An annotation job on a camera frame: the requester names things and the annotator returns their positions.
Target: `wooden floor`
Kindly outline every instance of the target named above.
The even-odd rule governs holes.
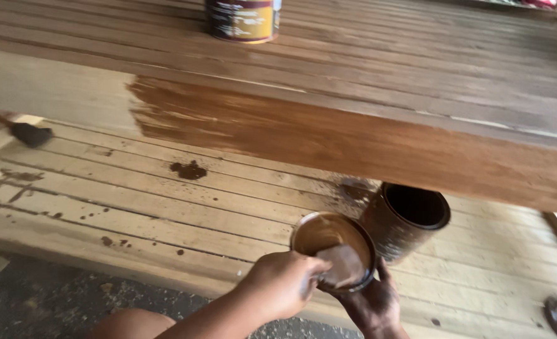
[[[45,122],[39,150],[0,151],[0,248],[215,297],[317,210],[358,215],[343,175]],[[175,162],[207,170],[180,179]],[[557,238],[537,211],[447,196],[451,224],[392,271],[412,338],[556,338]],[[304,317],[352,326],[316,293]]]

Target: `can label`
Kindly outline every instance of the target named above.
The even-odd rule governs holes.
[[[217,38],[259,43],[278,35],[281,0],[206,0],[210,33]]]

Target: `paint brush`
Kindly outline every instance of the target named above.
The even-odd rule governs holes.
[[[13,122],[1,115],[0,123],[8,127],[12,136],[30,148],[41,146],[52,137],[50,128],[39,128],[25,122]]]

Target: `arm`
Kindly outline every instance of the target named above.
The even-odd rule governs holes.
[[[157,339],[242,339],[268,321],[289,318],[312,297],[314,275],[329,262],[295,251],[261,257],[235,289]]]
[[[399,295],[381,258],[379,279],[350,294],[335,294],[365,339],[410,339],[399,319]]]

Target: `can rim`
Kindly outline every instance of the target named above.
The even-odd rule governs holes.
[[[322,215],[332,215],[332,216],[343,218],[344,220],[347,220],[352,225],[352,227],[354,227],[358,231],[358,233],[360,233],[360,235],[362,235],[362,238],[364,238],[366,245],[368,245],[369,247],[368,250],[371,256],[371,262],[369,266],[371,268],[367,270],[364,278],[362,278],[362,280],[358,284],[351,285],[349,287],[333,288],[319,283],[318,289],[323,292],[332,293],[332,294],[345,294],[345,293],[356,292],[365,288],[366,285],[368,285],[374,279],[374,273],[377,269],[377,251],[375,249],[375,243],[372,241],[371,235],[369,235],[368,232],[366,232],[364,227],[362,227],[362,225],[360,225],[358,221],[351,219],[347,215],[344,215],[342,213],[337,213],[337,212],[316,211],[303,216],[303,218],[300,219],[295,224],[295,227],[291,231],[291,236],[289,239],[289,249],[295,250],[293,244],[295,242],[295,237],[297,235],[297,231],[299,230],[299,228],[305,225],[305,223],[307,223],[308,221]]]
[[[435,194],[438,197],[438,199],[440,200],[440,202],[442,203],[442,206],[443,206],[443,216],[441,217],[441,219],[437,223],[435,223],[433,225],[421,225],[421,224],[415,223],[414,221],[410,221],[410,220],[404,218],[400,213],[398,213],[394,209],[394,207],[389,202],[389,199],[388,199],[387,193],[386,193],[390,186],[406,186],[406,185],[400,185],[400,184],[397,184],[397,183],[389,183],[389,182],[384,181],[381,184],[381,188],[379,190],[379,194],[383,198],[383,201],[385,201],[385,204],[387,204],[389,210],[392,213],[394,213],[394,215],[398,219],[402,220],[404,223],[406,223],[410,226],[414,226],[416,228],[422,229],[422,230],[436,231],[436,230],[440,230],[440,229],[446,227],[446,225],[448,225],[448,223],[450,222],[450,218],[451,218],[450,205],[448,204],[448,200],[446,200],[446,198],[444,198],[443,194],[441,194],[440,192],[425,189],[425,191],[432,192],[433,194]]]

